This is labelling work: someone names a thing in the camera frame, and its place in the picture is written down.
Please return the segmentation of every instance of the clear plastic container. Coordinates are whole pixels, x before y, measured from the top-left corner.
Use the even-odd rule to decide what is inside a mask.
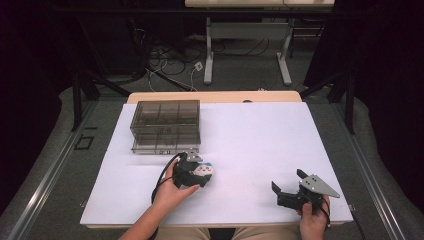
[[[140,101],[131,132],[132,150],[139,154],[176,154],[198,151],[200,145],[199,100]]]

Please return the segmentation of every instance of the white table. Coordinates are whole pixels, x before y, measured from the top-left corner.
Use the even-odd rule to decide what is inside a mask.
[[[272,92],[270,95],[274,97],[266,102],[255,101],[266,96],[263,92],[208,94],[171,94],[173,99],[192,99],[196,95],[202,99],[199,155],[212,163],[216,172],[162,226],[297,224],[300,219],[294,210],[277,205],[271,181],[284,192],[296,193],[300,180],[296,175],[298,168],[307,174],[317,174],[341,194],[339,199],[331,198],[333,223],[352,221],[309,109],[299,101],[298,94]],[[153,100],[153,96],[137,95],[143,100]],[[224,99],[227,96],[229,102],[211,103],[210,96],[224,96]],[[244,100],[253,103],[241,103]],[[131,151],[133,136],[129,126],[135,107],[131,103],[123,106],[82,215],[83,225],[92,228],[132,225],[150,206],[159,174],[172,157],[137,155]]]
[[[331,8],[334,0],[186,0],[186,7],[193,8]],[[278,66],[285,85],[292,81],[286,57],[294,28],[294,19],[287,23],[213,23],[206,19],[206,66],[204,83],[212,83],[213,38],[227,39],[277,39],[284,40],[277,53]]]

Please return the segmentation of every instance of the hand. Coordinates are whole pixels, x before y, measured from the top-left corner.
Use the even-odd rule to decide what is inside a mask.
[[[200,185],[194,185],[186,189],[178,189],[174,185],[172,173],[177,160],[174,160],[166,170],[164,182],[159,186],[152,207],[165,211],[165,214],[172,212],[188,196],[199,189]]]
[[[323,201],[322,209],[328,213],[330,199],[327,195],[323,196],[328,205]],[[303,240],[321,240],[324,239],[324,231],[327,227],[327,217],[321,210],[312,212],[312,204],[305,203],[302,207],[302,220],[300,221],[300,234]]]
[[[172,180],[174,165],[173,161],[166,170],[164,182],[157,190],[153,204],[143,213],[143,215],[128,229],[120,240],[126,239],[149,239],[160,222],[172,212],[184,199],[199,189],[199,185],[191,186],[187,189],[178,189]]]

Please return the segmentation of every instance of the tripod leg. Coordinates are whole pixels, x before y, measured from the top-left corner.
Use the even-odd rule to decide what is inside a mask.
[[[99,83],[104,84],[106,87],[112,89],[113,91],[121,94],[124,97],[129,97],[130,94],[131,94],[129,91],[115,85],[114,83],[110,82],[109,80],[107,80],[103,76],[99,76],[92,71],[87,71],[86,73],[87,73],[88,77],[95,79]]]
[[[334,83],[331,91],[327,95],[328,102],[339,103],[347,89],[348,76],[343,76],[342,79]]]
[[[332,83],[334,80],[336,80],[337,78],[341,77],[342,75],[343,75],[343,72],[339,72],[339,73],[336,73],[336,74],[334,74],[333,76],[331,76],[331,77],[329,77],[327,79],[324,79],[320,83],[318,83],[318,84],[316,84],[316,85],[314,85],[314,86],[312,86],[312,87],[310,87],[310,88],[302,91],[300,93],[300,97],[301,98],[304,98],[304,97],[309,96],[310,94],[312,94],[312,93],[320,90],[321,88],[323,88],[325,85]]]
[[[93,80],[91,80],[86,75],[83,75],[83,71],[79,71],[81,74],[79,75],[79,83],[81,86],[81,90],[84,92],[85,96],[89,100],[97,101],[100,97],[100,92],[94,84]]]

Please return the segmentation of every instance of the wire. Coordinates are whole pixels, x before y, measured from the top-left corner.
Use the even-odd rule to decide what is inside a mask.
[[[193,71],[191,71],[191,75],[190,75],[190,82],[191,82],[191,89],[190,89],[190,92],[193,90],[193,86],[194,86],[194,84],[193,84],[193,74],[194,74],[194,71],[196,70],[196,68],[194,68],[193,69]]]
[[[156,73],[156,72],[158,72],[158,71],[160,71],[160,70],[162,70],[167,64],[168,64],[168,58],[166,57],[166,55],[165,54],[163,54],[163,53],[161,53],[161,55],[162,56],[164,56],[165,58],[165,61],[164,62],[162,62],[161,64],[160,64],[160,68],[159,69],[156,69],[156,70],[154,70],[154,71],[151,71],[150,69],[149,69],[149,71],[150,71],[150,76],[152,76],[152,74],[153,73]]]
[[[121,86],[121,85],[125,85],[125,84],[129,84],[129,83],[133,83],[136,82],[138,80],[140,80],[143,77],[144,73],[137,73],[136,75],[134,75],[134,77],[129,78],[129,79],[125,79],[125,80],[119,80],[119,81],[113,81],[111,79],[108,79],[110,82],[112,82],[113,84],[117,85],[117,86]],[[103,83],[100,83],[98,81],[96,81],[95,79],[93,79],[95,84],[98,85],[104,85]]]
[[[177,60],[181,61],[182,63],[192,63],[192,62],[196,61],[197,59],[199,59],[199,58],[200,58],[200,56],[202,55],[202,53],[203,53],[204,51],[199,50],[199,49],[196,49],[196,48],[193,48],[193,49],[195,49],[195,50],[197,50],[197,51],[199,52],[199,55],[197,55],[194,59],[192,59],[192,60],[186,60],[186,59],[183,59],[183,58],[180,58],[180,57],[177,57],[177,56],[175,56],[175,59],[177,59]]]
[[[186,69],[186,64],[184,63],[184,62],[182,62],[182,64],[183,64],[183,69],[181,69],[180,71],[178,71],[178,72],[176,72],[176,73],[168,73],[168,72],[165,72],[164,70],[163,70],[163,68],[161,68],[161,72],[163,72],[164,74],[166,74],[166,75],[178,75],[178,74],[181,74],[181,73],[183,73],[184,71],[185,71],[185,69]]]
[[[322,202],[320,202],[321,204],[318,205],[317,202],[312,201],[311,198],[309,198],[308,196],[306,196],[306,194],[304,193],[300,193],[301,196],[303,198],[305,198],[308,202],[310,202],[312,204],[313,207],[318,208],[322,213],[324,213],[325,217],[327,218],[327,227],[326,230],[328,228],[330,228],[331,224],[330,224],[330,205],[328,204],[327,200],[325,200],[323,197],[321,197],[322,200],[324,200],[324,203],[327,205],[328,208],[328,212],[324,210],[324,208],[322,208]]]
[[[221,53],[216,53],[216,55],[221,55],[221,56],[259,56],[259,55],[261,55],[262,53],[264,53],[267,49],[268,49],[268,46],[269,46],[269,39],[267,39],[267,44],[266,44],[266,46],[265,46],[265,49],[263,49],[261,52],[259,52],[259,53],[255,53],[255,54],[251,54],[253,51],[255,51],[255,49],[257,49],[263,42],[265,41],[265,39],[262,39],[258,44],[256,44],[256,46],[255,47],[253,47],[251,50],[249,50],[248,52],[246,52],[246,53],[242,53],[242,54],[237,54],[237,53],[224,53],[224,52],[221,52]]]
[[[151,79],[150,79],[150,77],[149,77],[149,87],[150,87],[150,90],[152,90],[152,92],[156,92],[156,91],[152,88],[152,83],[151,83]]]
[[[289,5],[287,5],[287,4],[284,2],[284,0],[283,0],[283,4],[284,4],[284,6],[286,6],[287,8],[292,9],[291,7],[289,7]]]
[[[171,160],[169,160],[169,162],[166,164],[166,166],[163,168],[163,170],[162,170],[162,173],[159,175],[159,179],[158,179],[158,181],[156,182],[156,186],[155,186],[155,189],[153,189],[153,192],[152,192],[152,197],[151,197],[151,199],[152,199],[152,203],[153,203],[153,201],[155,200],[155,197],[156,197],[156,193],[157,193],[157,191],[158,191],[158,189],[159,189],[159,186],[162,184],[162,183],[164,183],[166,180],[168,180],[169,178],[167,178],[167,179],[165,179],[164,181],[162,181],[161,182],[161,180],[162,180],[162,177],[163,177],[163,174],[165,174],[165,172],[166,172],[166,170],[168,170],[168,168],[169,168],[169,166],[171,165],[171,163],[177,158],[177,157],[180,157],[182,154],[181,153],[177,153],[177,154],[175,154],[175,156],[173,157],[173,158],[171,158]]]
[[[175,79],[169,78],[169,77],[167,77],[165,75],[162,75],[162,74],[160,74],[158,72],[152,72],[152,74],[153,73],[156,74],[156,75],[158,75],[162,79],[166,80],[167,82],[171,83],[172,85],[176,86],[178,88],[178,90],[180,90],[180,91],[181,91],[181,89],[184,89],[184,90],[190,91],[190,92],[193,91],[193,90],[197,92],[197,89],[194,88],[194,86],[190,86],[190,85],[187,85],[185,83],[179,82],[179,81],[177,81]]]

